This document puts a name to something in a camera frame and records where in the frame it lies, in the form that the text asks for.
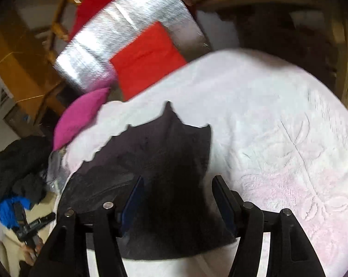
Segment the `person's left hand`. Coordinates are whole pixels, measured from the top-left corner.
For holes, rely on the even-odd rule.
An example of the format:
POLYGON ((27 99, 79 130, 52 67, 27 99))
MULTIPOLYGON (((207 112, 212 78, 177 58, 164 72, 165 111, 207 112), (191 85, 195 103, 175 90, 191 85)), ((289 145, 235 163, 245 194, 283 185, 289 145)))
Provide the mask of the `person's left hand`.
POLYGON ((25 262, 31 266, 34 265, 41 249, 44 246, 44 242, 42 238, 40 238, 39 236, 35 237, 34 242, 36 244, 35 248, 31 248, 26 244, 21 247, 21 251, 23 252, 25 262))

